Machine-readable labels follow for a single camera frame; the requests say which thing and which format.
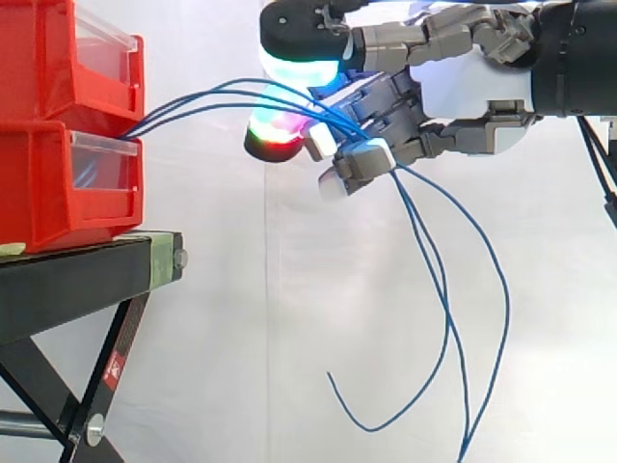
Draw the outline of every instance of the white wall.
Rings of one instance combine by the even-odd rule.
[[[259,3],[82,1],[146,38],[150,107],[259,75]],[[183,231],[191,264],[152,297],[110,437],[127,463],[454,462],[453,349],[424,400],[377,435],[349,423],[325,375],[376,424],[437,358],[443,313],[391,181],[323,204],[325,166],[304,157],[264,169],[242,151],[246,120],[212,114],[147,139],[147,226]],[[448,154],[417,168],[485,226],[512,289],[503,370],[467,461],[613,462],[617,233],[576,125],[546,121],[498,157]],[[502,323],[498,281],[465,221],[406,182],[444,254],[477,410]],[[76,389],[109,317],[40,339]],[[3,461],[55,461],[43,448],[0,440]]]

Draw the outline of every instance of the red storage bin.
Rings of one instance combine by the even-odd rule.
[[[116,138],[144,117],[144,43],[73,0],[0,0],[0,121]]]
[[[143,221],[139,142],[0,123],[0,247],[38,253],[110,241]]]

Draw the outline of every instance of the scissor lift stand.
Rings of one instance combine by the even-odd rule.
[[[0,258],[0,376],[32,412],[0,411],[0,435],[58,441],[61,463],[123,462],[103,435],[105,420],[149,294],[179,280],[186,260],[181,234],[140,231],[104,245]],[[116,304],[78,400],[32,336]]]

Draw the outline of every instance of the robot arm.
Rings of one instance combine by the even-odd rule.
[[[507,150],[544,116],[617,115],[614,0],[534,8],[468,2],[421,9],[400,22],[348,27],[344,15],[367,3],[277,0],[261,16],[262,45],[278,58],[336,60],[341,71],[379,72],[350,95],[327,101],[389,148],[332,134],[334,166],[325,178],[342,179],[347,194],[392,163],[445,150]],[[320,158],[324,150],[309,129],[306,146]],[[617,148],[617,141],[610,145]]]

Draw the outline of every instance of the blue cable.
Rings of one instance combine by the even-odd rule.
[[[422,227],[422,230],[424,232],[424,235],[426,236],[433,254],[436,257],[438,266],[440,268],[440,273],[441,273],[441,277],[442,277],[442,285],[440,286],[439,282],[437,282],[436,284],[436,290],[439,294],[443,295],[444,300],[447,303],[447,277],[445,274],[445,267],[443,266],[443,260],[442,257],[440,255],[439,249],[437,248],[435,241],[432,239],[430,233],[428,232],[428,230],[426,229],[426,226],[422,220],[422,218],[419,216],[419,214],[417,214],[417,211],[415,210],[415,206],[413,205],[413,203],[411,202],[411,198],[409,197],[409,195],[406,195],[406,192],[404,190],[404,187],[402,187],[402,185],[400,185],[399,187],[399,193],[401,194],[401,199],[403,200],[403,203],[405,204],[410,220],[412,222],[413,228],[414,228],[414,234],[416,235],[416,241],[418,246],[420,247],[420,249],[422,250],[422,254],[424,254],[427,257],[427,264],[430,265],[434,270],[433,267],[433,263],[431,262],[430,258],[428,258],[428,254],[426,254],[426,248],[424,247],[424,243],[422,242],[422,238],[419,234],[419,229],[418,229],[418,222],[421,224],[420,226]],[[435,363],[435,366],[433,367],[433,370],[431,371],[431,373],[429,374],[428,379],[424,382],[424,384],[422,385],[422,387],[419,389],[419,391],[417,392],[417,394],[414,396],[414,398],[412,398],[412,400],[410,400],[407,405],[405,405],[399,412],[397,412],[392,418],[390,418],[389,420],[387,420],[386,422],[375,426],[375,427],[368,427],[365,424],[363,424],[362,422],[360,422],[356,416],[354,415],[354,413],[350,410],[349,406],[347,405],[345,399],[342,397],[342,394],[338,388],[338,385],[336,384],[336,381],[333,377],[333,375],[328,372],[328,379],[330,381],[330,385],[332,386],[333,391],[335,392],[335,396],[336,399],[338,400],[340,406],[342,407],[342,409],[345,411],[347,417],[349,417],[349,419],[357,426],[359,427],[362,431],[364,432],[368,432],[368,433],[375,433],[375,432],[379,432],[385,428],[387,428],[388,426],[390,426],[391,424],[393,424],[394,422],[398,421],[400,418],[403,417],[403,415],[405,415],[420,399],[421,397],[426,393],[426,391],[428,390],[428,388],[431,386],[431,384],[433,383],[433,381],[435,380],[435,378],[437,377],[437,374],[439,373],[440,369],[442,368],[442,364],[443,364],[443,360],[445,358],[445,353],[447,351],[447,345],[448,345],[448,339],[449,339],[449,334],[450,334],[450,320],[448,319],[448,317],[445,317],[445,327],[444,327],[444,334],[443,334],[443,342],[442,342],[442,350],[440,351],[440,355],[438,357],[437,362]]]
[[[252,80],[252,81],[255,81],[255,82],[264,82],[265,81],[265,82],[271,83],[270,81],[266,81],[264,79],[247,79],[247,80]],[[312,98],[310,98],[309,96],[306,96],[306,95],[304,95],[302,93],[299,93],[297,91],[295,91],[294,93],[302,95],[303,97],[307,98],[308,100],[313,101]],[[193,97],[194,98],[201,97],[204,94],[206,94],[206,93],[200,93],[199,96],[194,95]],[[186,101],[186,100],[187,100],[187,97],[180,98],[176,102],[175,105],[178,105],[178,103],[179,103],[179,105],[181,106],[181,105],[185,104],[182,101]],[[353,129],[359,135],[361,135],[364,139],[369,139],[370,138],[353,121],[351,121],[349,119],[345,119],[343,116],[337,114],[331,108],[328,108],[328,107],[325,107],[325,109],[327,110],[328,115],[324,116],[324,115],[321,115],[321,114],[318,114],[318,113],[314,113],[314,112],[312,112],[312,111],[310,111],[310,110],[308,110],[307,108],[304,108],[304,107],[301,107],[300,109],[295,110],[295,109],[292,109],[290,107],[273,106],[273,105],[257,104],[257,103],[226,103],[226,104],[214,104],[214,105],[205,106],[205,107],[202,107],[202,108],[197,108],[197,109],[195,109],[193,111],[188,111],[188,112],[185,112],[185,113],[181,113],[181,114],[176,115],[174,117],[167,118],[167,119],[165,119],[163,121],[160,121],[160,122],[150,126],[148,129],[144,129],[144,130],[142,130],[141,132],[139,132],[137,134],[134,134],[134,133],[131,132],[130,137],[134,137],[134,138],[142,137],[142,136],[150,133],[151,131],[155,130],[156,128],[158,128],[158,127],[160,127],[162,125],[165,125],[167,123],[172,123],[174,121],[178,121],[178,120],[181,120],[181,119],[184,119],[184,118],[188,118],[188,117],[193,116],[195,114],[206,112],[206,111],[209,111],[209,110],[214,110],[214,109],[219,109],[219,108],[250,108],[250,107],[262,107],[262,108],[266,108],[266,109],[273,109],[273,110],[289,112],[289,113],[293,113],[293,114],[301,114],[301,115],[304,115],[304,116],[316,119],[318,121],[327,123],[329,126],[335,127],[336,129],[341,131],[343,134],[345,134],[348,138],[352,137],[352,134],[348,130],[350,128]],[[174,105],[173,104],[168,104],[165,107],[161,107],[158,110],[155,110],[152,113],[154,116],[152,116],[152,114],[151,114],[149,116],[149,118],[147,118],[147,120],[154,121],[154,120],[160,119],[165,114],[169,114],[168,112],[171,112],[173,110],[174,110]],[[432,275],[436,279],[437,277],[436,277],[436,273],[435,273],[434,268],[432,268],[432,270],[433,270],[432,271]],[[440,295],[440,299],[442,300],[442,302],[446,302],[446,300],[444,299],[444,294],[441,291],[439,291],[439,295]],[[462,361],[462,372],[464,373],[464,376],[465,376],[465,378],[464,378],[465,391],[466,391],[466,396],[468,396],[469,392],[468,392],[468,387],[467,387],[467,373],[466,373],[466,369],[465,369],[465,357],[464,357],[464,353],[463,353],[462,343],[461,343],[461,340],[460,340],[460,336],[458,335],[458,331],[456,330],[456,326],[453,324],[453,322],[451,320],[451,317],[449,315],[449,311],[446,312],[446,322],[448,323],[448,326],[450,328],[453,328],[454,338],[457,341],[457,347],[459,348],[459,352],[460,352],[460,356],[461,356],[461,361]],[[436,366],[434,374],[432,374],[432,377],[429,378],[429,380],[427,381],[427,384],[425,385],[425,387],[420,390],[420,392],[418,393],[418,395],[416,395],[415,399],[411,402],[411,404],[408,404],[408,406],[406,406],[404,410],[402,410],[399,414],[397,414],[396,417],[394,417],[392,420],[390,420],[388,423],[386,423],[385,426],[382,427],[382,429],[384,427],[387,427],[388,425],[392,424],[396,420],[398,420],[404,413],[406,413],[414,405],[414,403],[417,402],[417,400],[425,393],[426,389],[428,389],[428,387],[432,383],[434,377],[437,375],[437,372],[439,371],[439,369],[441,367],[442,362],[443,362],[443,359]],[[469,408],[468,401],[466,400],[466,410],[468,408]]]
[[[212,104],[209,106],[203,106],[202,108],[197,108],[191,111],[187,111],[185,113],[180,113],[176,116],[164,119],[163,121],[160,121],[158,123],[155,123],[153,125],[151,125],[149,128],[146,128],[144,130],[142,130],[139,133],[130,135],[131,138],[141,138],[144,135],[149,134],[151,131],[157,129],[158,127],[162,126],[162,125],[166,125],[168,123],[173,123],[175,121],[179,121],[185,118],[189,118],[191,116],[195,116],[196,114],[199,113],[204,113],[207,111],[211,111],[214,109],[229,109],[229,108],[264,108],[264,109],[272,109],[275,111],[283,111],[286,113],[292,113],[292,114],[299,114],[301,116],[307,116],[309,118],[312,118],[316,121],[320,121],[322,123],[326,123],[328,125],[333,125],[336,127],[337,130],[339,130],[341,133],[343,133],[346,137],[353,139],[354,135],[353,133],[349,130],[350,127],[344,126],[340,123],[335,123],[335,121],[333,121],[331,118],[329,118],[328,116],[324,116],[324,115],[320,115],[318,113],[312,112],[310,110],[296,110],[293,108],[285,108],[284,106],[274,106],[271,104],[259,104],[259,103],[221,103],[221,104]]]
[[[414,214],[415,217],[417,217],[417,222],[419,223],[422,232],[424,233],[424,236],[426,236],[431,248],[433,249],[433,253],[435,254],[435,257],[437,259],[438,262],[438,266],[440,268],[440,270],[444,273],[445,272],[445,267],[443,265],[443,261],[442,261],[442,257],[437,249],[437,245],[435,244],[435,241],[433,240],[433,237],[431,236],[430,232],[427,230],[426,225],[424,224],[424,220],[422,219],[422,217],[419,214],[419,211],[416,207],[416,205],[414,204],[414,201],[412,200],[411,196],[409,195],[409,193],[407,192],[407,190],[405,189],[405,186],[403,185],[403,183],[400,181],[400,179],[398,178],[398,175],[396,174],[396,172],[392,172],[391,173],[392,178],[394,179],[394,182],[396,183],[396,187],[398,188],[399,193],[401,194],[401,197],[403,198],[403,201],[405,203],[405,206],[407,207],[407,211],[408,214]],[[414,234],[416,235],[416,240],[419,239],[418,237],[418,230],[417,230],[417,226],[414,224],[414,221],[412,220],[412,227],[414,229]],[[428,255],[426,254],[425,250],[423,250],[423,246],[420,242],[418,243],[420,251],[422,252],[422,255],[424,257],[424,261],[426,262],[426,266],[429,269],[429,272],[431,273],[431,277],[433,278],[433,282],[436,281],[436,276],[435,276],[435,269],[432,266],[432,262],[431,260],[428,258]],[[456,323],[454,322],[454,318],[452,317],[452,312],[450,311],[450,306],[449,306],[449,298],[448,298],[448,293],[447,293],[447,286],[443,286],[444,291],[443,291],[443,301],[445,302],[445,304],[443,305],[443,310],[445,312],[445,318],[446,321],[448,323],[448,326],[451,328],[452,330],[452,335],[456,341],[456,347],[457,347],[457,352],[459,355],[459,365],[460,365],[460,371],[461,371],[461,380],[462,380],[462,384],[463,384],[463,406],[465,409],[465,428],[463,431],[463,441],[462,442],[466,442],[466,440],[468,439],[468,435],[469,435],[469,422],[470,422],[470,410],[469,410],[469,380],[468,380],[468,373],[467,373],[467,362],[466,362],[466,358],[465,358],[465,351],[463,349],[463,344],[461,342],[461,339],[459,337],[459,333],[458,333],[458,329],[456,327]]]
[[[464,437],[463,437],[463,442],[466,441],[467,439],[467,435],[469,433],[469,385],[468,385],[468,381],[467,381],[467,367],[466,367],[466,361],[465,361],[465,353],[463,351],[463,346],[461,344],[460,341],[460,337],[458,335],[458,330],[456,328],[456,324],[454,322],[454,320],[451,317],[451,313],[450,313],[450,309],[449,309],[449,301],[448,301],[448,293],[447,293],[447,279],[446,279],[446,275],[445,275],[445,267],[443,265],[443,260],[441,257],[441,254],[439,252],[439,249],[435,243],[435,240],[433,239],[433,237],[431,236],[430,232],[428,231],[421,215],[419,214],[419,211],[416,208],[416,205],[414,204],[414,202],[412,201],[411,197],[409,196],[409,194],[407,193],[405,187],[403,186],[403,184],[400,182],[400,180],[398,179],[398,176],[396,175],[395,172],[391,173],[392,178],[394,179],[394,182],[396,183],[396,186],[398,188],[399,194],[401,196],[401,199],[403,201],[403,204],[405,205],[408,215],[410,217],[410,221],[412,223],[412,227],[414,229],[414,235],[416,236],[416,242],[417,245],[420,249],[420,252],[422,253],[424,260],[426,262],[426,265],[429,269],[429,272],[431,274],[431,278],[433,279],[433,284],[435,286],[435,289],[438,293],[438,295],[440,296],[440,300],[442,302],[443,305],[443,310],[445,313],[445,333],[444,333],[444,338],[443,338],[443,344],[442,344],[442,350],[440,352],[440,356],[438,358],[438,361],[436,362],[435,366],[433,367],[433,370],[431,372],[431,374],[429,375],[428,379],[426,380],[426,382],[423,384],[423,386],[420,388],[420,390],[418,391],[418,393],[414,396],[414,398],[407,404],[405,405],[405,407],[403,407],[398,413],[396,413],[392,418],[390,418],[389,420],[387,420],[386,422],[375,426],[375,427],[368,427],[365,424],[361,423],[355,416],[354,414],[351,412],[351,410],[349,409],[347,403],[345,402],[345,400],[343,399],[338,386],[336,385],[336,382],[333,378],[333,376],[328,373],[328,379],[330,380],[330,384],[335,392],[336,398],[338,399],[338,402],[340,403],[341,407],[343,408],[343,410],[345,411],[345,413],[347,414],[347,416],[349,417],[349,419],[357,426],[359,427],[361,430],[368,432],[368,433],[374,433],[374,432],[379,432],[385,428],[387,428],[388,426],[392,425],[393,423],[395,423],[396,421],[398,421],[400,418],[403,417],[403,415],[405,415],[416,403],[417,401],[426,393],[426,391],[428,390],[428,388],[431,386],[431,384],[433,383],[433,381],[435,380],[435,378],[437,377],[437,374],[439,373],[442,364],[443,364],[443,359],[445,356],[445,352],[447,350],[447,340],[449,338],[449,333],[450,330],[452,330],[452,333],[454,335],[455,340],[457,340],[457,347],[458,347],[458,352],[459,352],[459,359],[461,362],[461,373],[462,373],[462,377],[463,377],[463,390],[464,390],[464,396],[465,396],[465,429],[464,429]],[[429,242],[429,245],[433,251],[433,254],[435,255],[435,258],[437,260],[438,266],[440,268],[440,273],[442,276],[442,286],[440,286],[439,280],[437,278],[437,272],[435,271],[435,267],[433,266],[432,261],[430,260],[428,253],[426,251],[426,247],[424,246],[424,243],[422,241],[422,237],[420,235],[420,230],[422,231],[422,233],[424,234],[424,236],[426,237],[427,241]]]
[[[268,99],[270,101],[274,101],[275,103],[284,104],[284,105],[286,105],[288,107],[296,108],[296,109],[298,109],[300,111],[306,112],[306,116],[308,116],[308,117],[313,117],[314,115],[319,115],[321,117],[324,116],[324,115],[322,115],[320,113],[316,113],[314,111],[311,111],[310,109],[308,109],[306,106],[303,106],[302,104],[294,103],[292,101],[287,101],[285,99],[277,98],[275,96],[258,94],[256,92],[247,92],[247,91],[243,91],[243,90],[212,90],[212,91],[208,91],[208,92],[203,92],[203,95],[238,95],[238,96],[251,96],[251,97],[255,97],[255,98],[263,98],[263,99]],[[151,120],[151,122],[159,120],[164,114],[169,114],[169,113],[162,113],[161,116],[155,118],[154,120]],[[353,123],[351,123],[351,121],[349,121],[349,120],[340,121],[340,125],[344,125],[346,128],[348,128],[349,130],[352,130],[352,131],[356,131],[357,130],[357,126],[354,125]],[[131,135],[130,137],[131,138],[139,138],[138,136],[135,136],[135,135]]]
[[[475,432],[477,431],[477,428],[480,422],[482,421],[482,418],[484,416],[484,413],[486,412],[487,407],[489,406],[489,402],[491,401],[491,397],[493,395],[493,390],[495,389],[497,376],[499,374],[499,368],[501,366],[501,361],[503,359],[503,352],[505,350],[505,344],[507,343],[508,334],[510,332],[510,316],[511,316],[510,289],[508,287],[508,282],[505,278],[503,270],[501,269],[501,265],[499,264],[499,259],[496,255],[495,249],[493,248],[493,245],[491,244],[491,240],[489,239],[487,234],[484,232],[482,227],[478,224],[478,222],[473,218],[473,216],[465,209],[465,207],[461,203],[459,203],[459,201],[456,198],[454,198],[450,193],[448,193],[443,187],[439,186],[437,183],[430,180],[429,178],[417,173],[416,171],[410,169],[407,166],[398,165],[398,168],[420,179],[424,183],[428,184],[432,188],[439,191],[451,203],[453,203],[456,206],[456,208],[459,209],[459,211],[469,220],[469,222],[473,225],[473,227],[476,229],[476,231],[482,238],[482,241],[484,241],[484,244],[486,245],[486,248],[489,251],[491,260],[493,261],[497,275],[499,276],[499,280],[501,281],[501,285],[503,287],[503,295],[504,295],[504,300],[505,300],[505,317],[504,317],[504,322],[503,322],[503,332],[501,335],[501,340],[499,342],[499,348],[496,354],[495,366],[491,374],[491,380],[489,382],[488,390],[486,392],[484,400],[482,401],[482,405],[480,406],[480,409],[478,411],[478,415],[475,421],[473,422],[473,425],[471,426],[471,430],[469,432],[469,436],[466,442],[464,442],[464,444],[461,446],[461,450],[459,453],[459,460],[458,460],[460,462],[463,460],[463,458],[465,458],[465,455],[467,454],[469,445],[471,444],[473,436],[475,435]]]
[[[169,114],[171,114],[173,111],[175,111],[176,109],[185,106],[193,101],[196,101],[202,97],[205,96],[209,96],[209,95],[216,95],[216,92],[221,91],[222,89],[226,88],[226,87],[230,87],[232,85],[235,84],[265,84],[265,85],[272,85],[275,87],[279,87],[281,89],[286,90],[287,92],[290,92],[294,95],[300,96],[304,99],[306,99],[308,102],[310,102],[311,104],[314,104],[315,106],[318,106],[319,108],[323,109],[326,113],[332,115],[333,117],[335,117],[337,120],[341,121],[342,123],[353,123],[349,118],[347,118],[345,115],[342,115],[340,113],[338,113],[336,110],[333,110],[332,108],[329,108],[327,105],[323,104],[322,102],[316,100],[315,98],[311,97],[310,95],[306,95],[292,87],[289,87],[287,85],[281,84],[279,82],[273,81],[273,80],[269,80],[269,79],[260,79],[260,78],[241,78],[241,79],[233,79],[230,80],[224,84],[218,85],[216,87],[214,87],[212,90],[210,91],[205,91],[205,92],[197,92],[194,94],[189,94],[189,95],[185,95],[185,96],[181,96],[179,98],[176,98],[173,101],[170,101],[169,103],[164,104],[163,106],[160,106],[159,108],[153,110],[151,113],[149,113],[143,120],[141,120],[139,123],[137,123],[134,127],[132,127],[130,130],[128,130],[125,134],[123,134],[121,136],[122,139],[125,138],[136,138],[134,137],[132,134],[141,129],[142,127],[144,127],[145,125],[157,121],[159,119],[161,119],[164,116],[167,116]],[[264,95],[263,97],[265,97],[266,99],[272,99],[271,97],[268,97],[268,95]]]

